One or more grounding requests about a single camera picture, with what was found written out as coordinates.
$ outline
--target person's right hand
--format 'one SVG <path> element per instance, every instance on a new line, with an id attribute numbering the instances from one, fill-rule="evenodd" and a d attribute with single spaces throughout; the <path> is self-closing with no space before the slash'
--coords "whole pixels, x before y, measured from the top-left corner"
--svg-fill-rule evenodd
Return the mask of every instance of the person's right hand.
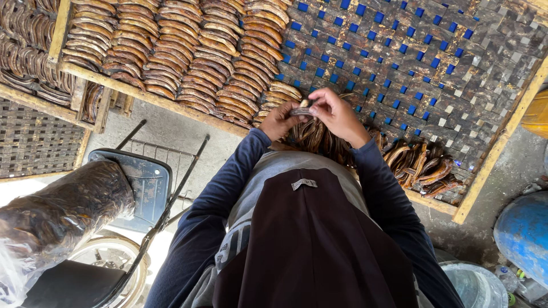
<path id="1" fill-rule="evenodd" d="M 317 100 L 310 107 L 310 113 L 320 119 L 335 136 L 350 142 L 354 149 L 359 149 L 371 140 L 350 104 L 331 89 L 318 89 L 310 93 L 309 99 Z"/>

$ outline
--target bicycle wheel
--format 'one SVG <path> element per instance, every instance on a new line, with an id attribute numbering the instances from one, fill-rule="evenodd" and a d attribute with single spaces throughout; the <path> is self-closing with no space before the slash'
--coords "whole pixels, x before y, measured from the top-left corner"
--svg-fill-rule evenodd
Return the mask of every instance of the bicycle wheel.
<path id="1" fill-rule="evenodd" d="M 128 271 L 139 253 L 139 245 L 122 236 L 92 238 L 75 250 L 68 258 L 85 264 Z M 147 275 L 147 260 L 143 258 L 120 296 L 109 308 L 130 308 L 135 305 Z"/>

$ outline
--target blue barrel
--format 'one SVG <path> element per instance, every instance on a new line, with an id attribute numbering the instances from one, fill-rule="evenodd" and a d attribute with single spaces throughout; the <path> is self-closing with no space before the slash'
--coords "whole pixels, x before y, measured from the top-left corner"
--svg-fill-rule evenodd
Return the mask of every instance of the blue barrel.
<path id="1" fill-rule="evenodd" d="M 500 252 L 548 288 L 548 191 L 508 204 L 493 233 Z"/>

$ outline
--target hand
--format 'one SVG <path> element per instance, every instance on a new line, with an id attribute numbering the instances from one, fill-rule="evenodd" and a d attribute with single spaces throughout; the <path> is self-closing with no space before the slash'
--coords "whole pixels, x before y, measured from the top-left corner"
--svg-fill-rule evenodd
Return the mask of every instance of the hand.
<path id="1" fill-rule="evenodd" d="M 350 104 L 340 99 L 331 89 L 316 90 L 310 93 L 309 99 L 317 99 L 310 107 L 312 115 L 320 119 L 335 136 L 350 142 L 354 149 L 359 149 L 371 140 Z"/>
<path id="2" fill-rule="evenodd" d="M 270 138 L 270 141 L 274 142 L 280 139 L 285 136 L 293 126 L 300 122 L 307 121 L 304 116 L 289 116 L 289 111 L 298 107 L 299 104 L 296 102 L 286 101 L 281 106 L 270 111 L 269 115 L 266 116 L 265 120 L 259 126 L 259 129 Z"/>

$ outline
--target clothing label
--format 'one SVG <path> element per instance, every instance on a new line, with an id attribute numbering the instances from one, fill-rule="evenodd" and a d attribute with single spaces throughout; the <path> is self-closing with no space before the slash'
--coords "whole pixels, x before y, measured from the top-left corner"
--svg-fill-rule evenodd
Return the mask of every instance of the clothing label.
<path id="1" fill-rule="evenodd" d="M 291 187 L 293 187 L 293 191 L 297 190 L 297 188 L 299 188 L 301 184 L 305 184 L 310 187 L 318 187 L 318 185 L 316 185 L 316 181 L 314 180 L 300 179 L 297 182 L 291 184 Z"/>

